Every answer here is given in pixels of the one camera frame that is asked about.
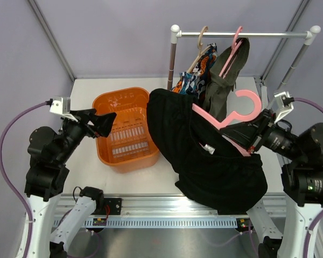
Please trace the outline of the pink hanger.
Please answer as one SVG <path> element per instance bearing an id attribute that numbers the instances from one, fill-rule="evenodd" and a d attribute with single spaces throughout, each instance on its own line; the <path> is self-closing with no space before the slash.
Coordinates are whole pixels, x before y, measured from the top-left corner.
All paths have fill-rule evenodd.
<path id="1" fill-rule="evenodd" d="M 250 90 L 238 90 L 237 92 L 235 92 L 235 95 L 237 97 L 248 97 L 253 102 L 254 108 L 249 114 L 243 115 L 239 114 L 236 111 L 233 111 L 222 122 L 219 122 L 212 115 L 207 113 L 205 110 L 203 110 L 196 104 L 192 104 L 192 110 L 198 115 L 200 115 L 202 118 L 207 120 L 217 130 L 220 130 L 228 126 L 233 120 L 237 120 L 239 122 L 249 122 L 257 118 L 262 109 L 262 102 L 259 96 Z"/>
<path id="2" fill-rule="evenodd" d="M 222 67 L 219 76 L 221 78 L 225 78 L 226 75 L 228 74 L 230 68 L 233 65 L 233 62 L 236 59 L 236 52 L 238 51 L 239 47 L 242 45 L 242 39 L 239 38 L 239 34 L 243 31 L 243 26 L 239 26 L 237 31 L 235 32 L 234 38 L 233 38 L 233 42 L 231 45 L 231 52 L 224 64 L 224 66 Z"/>

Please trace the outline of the olive green shorts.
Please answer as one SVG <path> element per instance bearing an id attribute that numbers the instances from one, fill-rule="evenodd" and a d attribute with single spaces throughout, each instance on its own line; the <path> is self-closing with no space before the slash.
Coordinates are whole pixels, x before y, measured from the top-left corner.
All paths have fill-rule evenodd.
<path id="1" fill-rule="evenodd" d="M 234 56 L 230 58 L 231 47 L 225 49 L 209 70 L 210 83 L 206 86 L 202 108 L 218 121 L 227 115 L 227 98 L 235 88 L 236 79 L 245 66 L 250 52 L 250 41 L 239 38 L 240 44 Z"/>

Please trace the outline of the black shorts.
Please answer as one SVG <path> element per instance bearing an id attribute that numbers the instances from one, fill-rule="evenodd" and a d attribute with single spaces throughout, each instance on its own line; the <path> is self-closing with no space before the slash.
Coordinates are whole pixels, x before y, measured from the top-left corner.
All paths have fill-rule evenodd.
<path id="1" fill-rule="evenodd" d="M 176 187 L 189 199 L 239 214 L 267 192 L 259 154 L 243 156 L 205 118 L 193 111 L 197 98 L 153 90 L 146 108 L 152 141 L 178 174 Z"/>

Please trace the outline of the colourful patterned shorts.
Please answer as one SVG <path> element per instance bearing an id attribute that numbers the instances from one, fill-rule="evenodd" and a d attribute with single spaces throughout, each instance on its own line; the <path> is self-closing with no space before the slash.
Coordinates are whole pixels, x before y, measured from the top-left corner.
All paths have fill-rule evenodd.
<path id="1" fill-rule="evenodd" d="M 210 69 L 217 59 L 216 43 L 208 44 L 204 53 L 195 62 L 190 71 L 180 73 L 178 83 L 171 88 L 171 92 L 182 95 L 194 95 L 199 102 L 204 100 L 206 87 L 211 80 Z"/>

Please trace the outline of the beige wooden hanger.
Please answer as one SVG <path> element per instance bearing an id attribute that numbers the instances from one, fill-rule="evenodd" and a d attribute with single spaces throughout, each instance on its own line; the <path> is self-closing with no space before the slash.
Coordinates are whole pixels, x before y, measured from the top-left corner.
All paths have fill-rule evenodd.
<path id="1" fill-rule="evenodd" d="M 194 61 L 192 62 L 192 64 L 190 65 L 190 67 L 187 69 L 187 71 L 186 71 L 187 73 L 191 73 L 193 71 L 193 69 L 194 69 L 195 65 L 197 64 L 197 62 L 199 61 L 199 59 L 209 49 L 209 47 L 202 49 L 203 48 L 202 37 L 203 37 L 203 34 L 207 31 L 208 31 L 208 26 L 204 26 L 200 31 L 200 34 L 198 36 L 198 42 L 197 42 L 198 54 L 197 54 L 196 58 L 194 59 Z"/>

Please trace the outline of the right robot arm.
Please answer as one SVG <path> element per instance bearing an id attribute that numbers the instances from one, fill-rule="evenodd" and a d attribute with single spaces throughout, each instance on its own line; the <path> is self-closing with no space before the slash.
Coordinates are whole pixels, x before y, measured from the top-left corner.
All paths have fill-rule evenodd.
<path id="1" fill-rule="evenodd" d="M 290 160 L 281 173 L 286 194 L 284 232 L 273 230 L 262 205 L 248 211 L 259 237 L 258 257 L 313 257 L 323 217 L 323 123 L 296 136 L 290 128 L 278 126 L 276 115 L 265 109 L 252 121 L 219 131 L 249 153 L 264 146 Z"/>

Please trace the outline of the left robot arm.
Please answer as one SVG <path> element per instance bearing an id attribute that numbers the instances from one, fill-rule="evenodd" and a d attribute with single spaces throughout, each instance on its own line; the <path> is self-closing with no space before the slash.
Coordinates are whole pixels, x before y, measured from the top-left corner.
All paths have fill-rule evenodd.
<path id="1" fill-rule="evenodd" d="M 20 257 L 67 257 L 69 246 L 85 220 L 107 209 L 103 191 L 84 187 L 75 206 L 52 230 L 57 204 L 69 169 L 66 162 L 85 137 L 108 137 L 116 113 L 97 115 L 95 109 L 71 111 L 59 133 L 40 127 L 30 135 L 27 152 L 30 168 L 24 192 L 28 210 L 21 244 L 27 248 Z"/>

